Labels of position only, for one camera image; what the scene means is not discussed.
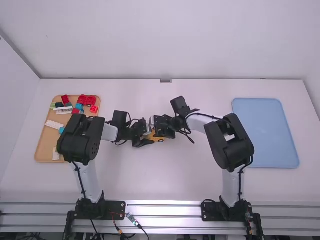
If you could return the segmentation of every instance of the white wall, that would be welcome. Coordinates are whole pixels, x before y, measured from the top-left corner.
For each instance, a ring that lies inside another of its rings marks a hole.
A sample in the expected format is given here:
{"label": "white wall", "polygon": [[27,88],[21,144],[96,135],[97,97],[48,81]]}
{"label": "white wall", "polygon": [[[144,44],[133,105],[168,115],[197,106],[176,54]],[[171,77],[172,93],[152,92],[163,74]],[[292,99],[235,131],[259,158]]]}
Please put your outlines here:
{"label": "white wall", "polygon": [[297,78],[320,114],[318,0],[3,0],[44,78]]}
{"label": "white wall", "polygon": [[25,121],[39,78],[0,36],[0,181]]}

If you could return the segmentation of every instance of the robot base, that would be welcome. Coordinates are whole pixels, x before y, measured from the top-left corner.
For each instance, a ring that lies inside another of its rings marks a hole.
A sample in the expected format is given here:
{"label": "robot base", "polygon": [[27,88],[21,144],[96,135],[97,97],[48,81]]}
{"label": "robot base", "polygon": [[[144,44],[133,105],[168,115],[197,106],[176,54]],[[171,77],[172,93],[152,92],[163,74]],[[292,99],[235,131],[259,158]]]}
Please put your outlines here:
{"label": "robot base", "polygon": [[107,201],[102,193],[97,203],[82,198],[76,202],[74,219],[77,220],[124,220],[126,217],[125,201]]}
{"label": "robot base", "polygon": [[253,211],[250,202],[243,199],[229,208],[220,196],[220,202],[202,202],[201,217],[204,222],[252,222]]}

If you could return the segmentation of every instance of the black mounting bracket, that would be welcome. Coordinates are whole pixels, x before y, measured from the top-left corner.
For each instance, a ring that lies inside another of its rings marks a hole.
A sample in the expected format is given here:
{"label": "black mounting bracket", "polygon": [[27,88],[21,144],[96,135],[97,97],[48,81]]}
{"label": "black mounting bracket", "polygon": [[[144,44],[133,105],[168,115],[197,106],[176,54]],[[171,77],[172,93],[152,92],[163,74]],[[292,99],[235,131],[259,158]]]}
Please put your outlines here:
{"label": "black mounting bracket", "polygon": [[202,202],[201,218],[204,222],[253,222],[253,211],[251,203],[243,199],[229,208],[220,196],[220,202]]}
{"label": "black mounting bracket", "polygon": [[75,220],[124,220],[126,217],[125,201],[100,200],[98,203],[87,203],[78,200],[74,210]]}
{"label": "black mounting bracket", "polygon": [[102,193],[97,203],[82,198],[76,202],[75,210],[69,211],[66,216],[62,240],[69,240],[72,234],[74,220],[124,220],[126,217],[125,201],[107,201]]}

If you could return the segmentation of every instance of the yellow object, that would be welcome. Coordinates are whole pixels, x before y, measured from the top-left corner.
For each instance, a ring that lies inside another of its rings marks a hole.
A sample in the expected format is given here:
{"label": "yellow object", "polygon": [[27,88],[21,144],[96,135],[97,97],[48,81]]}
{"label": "yellow object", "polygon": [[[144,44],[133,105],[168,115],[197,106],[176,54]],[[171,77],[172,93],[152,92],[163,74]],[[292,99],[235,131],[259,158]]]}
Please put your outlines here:
{"label": "yellow object", "polygon": [[154,129],[152,129],[152,132],[150,134],[148,134],[147,136],[145,136],[144,138],[149,139],[154,142],[158,142],[158,143],[162,143],[166,139],[163,136],[154,137],[155,134],[156,134],[156,131]]}

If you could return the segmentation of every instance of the white table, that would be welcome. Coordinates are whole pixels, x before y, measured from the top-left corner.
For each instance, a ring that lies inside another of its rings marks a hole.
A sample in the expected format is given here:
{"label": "white table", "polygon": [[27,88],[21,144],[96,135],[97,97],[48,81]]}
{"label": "white table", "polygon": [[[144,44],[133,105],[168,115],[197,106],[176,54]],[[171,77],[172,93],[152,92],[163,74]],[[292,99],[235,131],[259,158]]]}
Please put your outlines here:
{"label": "white table", "polygon": [[[320,216],[320,182],[317,179],[320,122],[302,80],[173,79],[171,84],[160,83],[159,79],[41,80],[0,184],[3,204],[68,203],[68,208],[73,208],[70,203],[76,201],[78,188],[68,164],[34,160],[48,108],[52,99],[60,94],[100,96],[99,115],[107,120],[112,118],[114,110],[130,112],[132,118],[173,116],[170,100],[178,96],[184,96],[191,108],[216,116],[232,112],[234,98],[279,99],[300,166],[297,169],[248,169],[245,198],[260,206],[314,206],[313,211],[303,214],[305,217]],[[212,156],[206,136],[195,132],[192,138],[195,145],[178,135],[174,140],[140,149],[132,148],[130,143],[115,146],[102,142],[95,161],[106,198],[193,201],[189,202],[191,205],[208,198],[218,200],[222,192],[222,171]],[[320,221],[315,221],[311,228],[318,229],[320,235]]]}

